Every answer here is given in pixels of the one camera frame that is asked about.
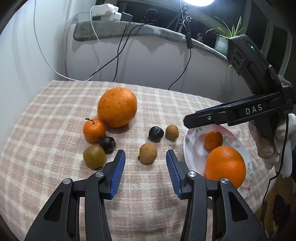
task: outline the potted plant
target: potted plant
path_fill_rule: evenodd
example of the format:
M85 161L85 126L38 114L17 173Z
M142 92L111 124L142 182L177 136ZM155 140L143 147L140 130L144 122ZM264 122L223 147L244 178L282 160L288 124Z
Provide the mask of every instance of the potted plant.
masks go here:
M218 17L215 17L215 18L221 20L223 22L223 24L226 26L227 30L225 31L224 29L217 27L217 28L211 28L208 31L206 31L205 33L212 31L212 30L216 30L220 33L217 35L215 49L226 56L227 51L228 51L228 39L239 35L239 33L245 29L245 28L240 28L241 23L242 23L242 17L239 17L237 27L235 28L234 25L232 25L231 30L222 19L220 19Z

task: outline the gray fabric mat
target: gray fabric mat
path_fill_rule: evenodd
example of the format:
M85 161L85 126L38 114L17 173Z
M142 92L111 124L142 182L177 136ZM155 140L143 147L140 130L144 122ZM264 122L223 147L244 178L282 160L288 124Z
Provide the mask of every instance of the gray fabric mat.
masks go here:
M127 22L123 21L93 21L94 29L99 37L99 39L107 39L107 38L115 38L121 37L126 27ZM127 36L130 30L140 25L140 23L130 23L127 27L126 33L124 36ZM162 39L166 39L173 42L186 42L185 36L181 33L174 32L169 29L156 27L153 25L144 25L134 29L131 33L131 36L151 36L155 35ZM73 38L76 41L83 42L89 40L96 40L96 36L94 35L93 31L91 30L90 21L80 22L76 24ZM219 57L227 61L226 56L221 54L220 52L210 48L209 46L192 39L193 47L203 49L208 51L215 56Z

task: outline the hand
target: hand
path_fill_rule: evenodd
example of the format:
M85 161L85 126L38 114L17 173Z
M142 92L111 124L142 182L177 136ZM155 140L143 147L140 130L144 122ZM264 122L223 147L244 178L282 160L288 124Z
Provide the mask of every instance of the hand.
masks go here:
M286 120L280 121L274 136L274 143L261 135L260 130L256 127L253 121L249 122L249 131L253 140L256 143L258 156L263 159L265 167L270 170L275 166L279 170L280 155L282 152L284 137L286 132ZM284 163L281 174L283 177L291 175L292 171L292 150L296 146L296 116L292 113L289 114L289 128L288 138L284 153Z

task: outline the bright light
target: bright light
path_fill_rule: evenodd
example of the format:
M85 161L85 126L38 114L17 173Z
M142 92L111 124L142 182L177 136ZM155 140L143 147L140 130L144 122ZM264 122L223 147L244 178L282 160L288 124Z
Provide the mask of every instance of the bright light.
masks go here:
M188 4L199 6L199 7L207 6L207 5L210 5L212 2L214 2L214 0L184 0L184 1L187 2Z

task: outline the floral plate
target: floral plate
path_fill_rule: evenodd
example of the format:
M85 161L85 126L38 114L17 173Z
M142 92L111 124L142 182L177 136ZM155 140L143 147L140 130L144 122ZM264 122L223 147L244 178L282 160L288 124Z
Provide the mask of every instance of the floral plate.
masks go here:
M223 126L208 125L188 129L185 133L183 151L185 162L191 171L195 171L200 175L205 174L205 162L209 152L204 148L205 134L210 131L217 130L223 136L223 146L231 146L237 150L244 159L246 165L246 178L242 185L238 188L239 193L243 198L249 194L252 187L253 168L247 150L242 143L229 130Z

